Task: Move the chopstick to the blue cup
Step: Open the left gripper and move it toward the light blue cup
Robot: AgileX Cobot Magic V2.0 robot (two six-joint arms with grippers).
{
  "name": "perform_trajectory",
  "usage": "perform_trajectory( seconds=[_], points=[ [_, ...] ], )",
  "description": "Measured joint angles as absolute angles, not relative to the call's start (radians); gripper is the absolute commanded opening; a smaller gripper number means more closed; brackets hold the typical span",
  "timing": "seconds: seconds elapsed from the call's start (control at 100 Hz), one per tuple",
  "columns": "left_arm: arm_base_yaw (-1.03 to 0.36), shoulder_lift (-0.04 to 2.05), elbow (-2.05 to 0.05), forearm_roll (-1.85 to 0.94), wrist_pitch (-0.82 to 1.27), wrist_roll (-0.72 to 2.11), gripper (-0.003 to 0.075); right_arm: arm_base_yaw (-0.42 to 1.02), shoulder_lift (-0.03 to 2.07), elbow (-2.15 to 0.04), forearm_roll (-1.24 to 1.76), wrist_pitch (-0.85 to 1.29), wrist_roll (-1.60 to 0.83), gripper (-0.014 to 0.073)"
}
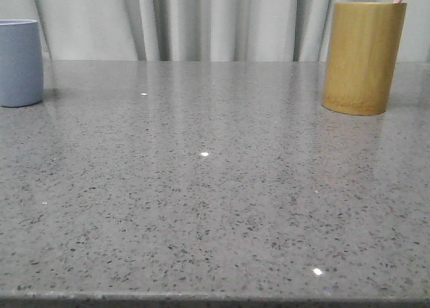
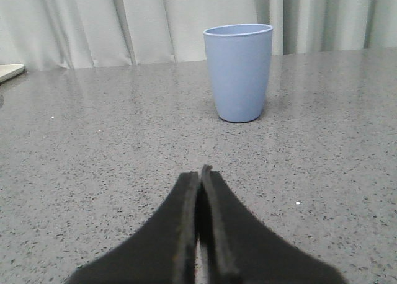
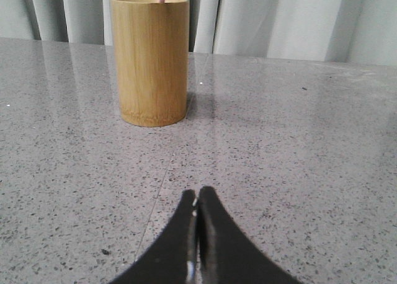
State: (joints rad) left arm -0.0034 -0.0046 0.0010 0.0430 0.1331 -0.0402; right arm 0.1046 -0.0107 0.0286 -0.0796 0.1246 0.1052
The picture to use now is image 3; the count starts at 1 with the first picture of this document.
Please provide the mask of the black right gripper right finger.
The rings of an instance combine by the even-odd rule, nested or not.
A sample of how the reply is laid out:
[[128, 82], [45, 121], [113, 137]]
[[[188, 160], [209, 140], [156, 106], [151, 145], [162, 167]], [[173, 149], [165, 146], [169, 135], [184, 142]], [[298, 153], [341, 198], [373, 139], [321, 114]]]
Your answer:
[[298, 283], [245, 236], [213, 187], [198, 198], [198, 230], [203, 283]]

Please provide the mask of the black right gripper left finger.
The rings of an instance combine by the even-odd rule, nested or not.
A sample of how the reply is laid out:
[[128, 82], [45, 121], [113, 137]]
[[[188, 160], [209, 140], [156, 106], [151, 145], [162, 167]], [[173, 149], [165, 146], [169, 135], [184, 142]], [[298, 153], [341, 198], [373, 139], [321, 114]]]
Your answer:
[[195, 283], [197, 197], [182, 193], [166, 227], [145, 253], [112, 283]]

